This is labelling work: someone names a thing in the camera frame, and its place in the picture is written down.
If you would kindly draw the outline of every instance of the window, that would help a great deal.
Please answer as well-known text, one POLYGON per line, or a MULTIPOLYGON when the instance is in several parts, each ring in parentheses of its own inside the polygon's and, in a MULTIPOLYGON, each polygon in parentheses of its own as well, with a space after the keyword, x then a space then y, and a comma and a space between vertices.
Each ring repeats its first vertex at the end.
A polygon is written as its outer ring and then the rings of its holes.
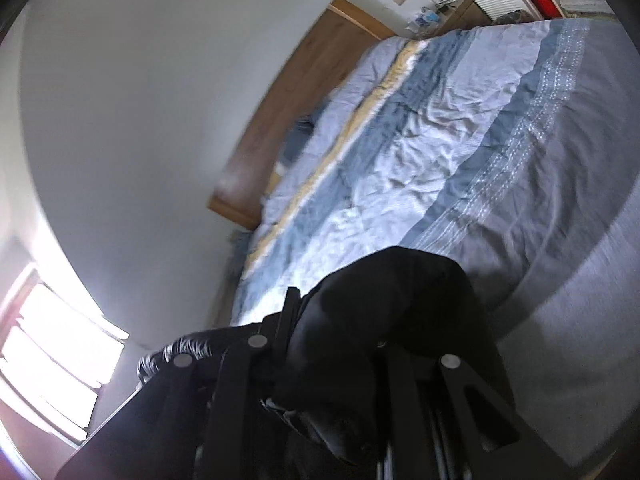
POLYGON ((32 271, 0 327, 0 376, 66 437, 87 438, 94 406, 124 347, 108 322, 65 303, 32 271))

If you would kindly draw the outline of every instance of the patterned fabric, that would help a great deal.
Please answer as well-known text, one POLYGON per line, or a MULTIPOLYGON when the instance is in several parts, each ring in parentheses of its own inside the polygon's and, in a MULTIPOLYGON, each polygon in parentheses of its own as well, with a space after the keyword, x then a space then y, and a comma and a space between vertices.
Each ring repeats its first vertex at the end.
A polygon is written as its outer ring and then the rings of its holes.
POLYGON ((326 148, 265 205, 236 322, 389 246, 448 256, 527 422, 572 464, 607 450, 640 404, 640 57, 624 29, 453 31, 349 92, 354 112, 320 118, 309 144, 326 148))

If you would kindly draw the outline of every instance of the yellow stripe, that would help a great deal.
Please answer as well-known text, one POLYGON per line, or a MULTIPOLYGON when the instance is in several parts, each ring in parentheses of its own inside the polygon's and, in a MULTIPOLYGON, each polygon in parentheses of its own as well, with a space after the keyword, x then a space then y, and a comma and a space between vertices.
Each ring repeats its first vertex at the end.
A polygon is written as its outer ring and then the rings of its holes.
POLYGON ((351 115, 349 122, 340 132, 331 151, 324 156, 322 162, 318 165, 314 173, 300 187, 298 192, 292 197, 287 205, 286 211, 258 242, 255 249, 247 256, 244 267, 244 278, 254 270, 257 263, 266 251, 270 248, 274 240, 281 234, 289 221, 294 217, 295 213, 302 206, 305 198, 307 198, 313 190, 322 181, 322 178, 328 173, 331 164, 342 154, 344 147, 347 145, 354 135, 361 130, 364 125, 371 120, 378 111, 378 105, 383 103, 389 96, 395 92, 405 78, 409 75, 410 63, 413 57, 424 49, 427 41, 409 41, 404 49, 400 52, 396 61, 386 73, 384 80, 379 86, 373 89, 371 94, 364 99, 356 111, 351 115))

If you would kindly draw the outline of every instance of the black cloth pile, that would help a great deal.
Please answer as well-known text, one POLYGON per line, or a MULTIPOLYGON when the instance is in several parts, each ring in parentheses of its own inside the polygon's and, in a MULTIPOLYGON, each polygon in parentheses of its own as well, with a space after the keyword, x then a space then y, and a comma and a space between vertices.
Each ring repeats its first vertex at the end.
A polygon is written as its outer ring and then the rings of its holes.
MULTIPOLYGON (((141 380, 177 353, 220 354, 258 327, 185 336, 145 358, 141 380)), ((460 266, 389 248, 327 276, 302 299, 284 367, 270 396, 251 407, 246 432, 257 478, 375 478, 372 355, 384 343, 425 357, 459 355, 513 405, 484 308, 460 266)))

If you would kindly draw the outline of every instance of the wooden bed frame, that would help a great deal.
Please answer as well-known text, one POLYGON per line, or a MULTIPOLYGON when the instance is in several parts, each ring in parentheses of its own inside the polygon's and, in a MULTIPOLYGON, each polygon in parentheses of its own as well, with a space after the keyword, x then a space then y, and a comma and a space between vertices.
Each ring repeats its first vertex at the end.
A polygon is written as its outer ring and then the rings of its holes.
POLYGON ((209 208, 249 230, 257 228, 260 199, 288 129, 349 75, 367 48, 395 35, 348 1, 332 1, 262 100, 218 180, 209 208))

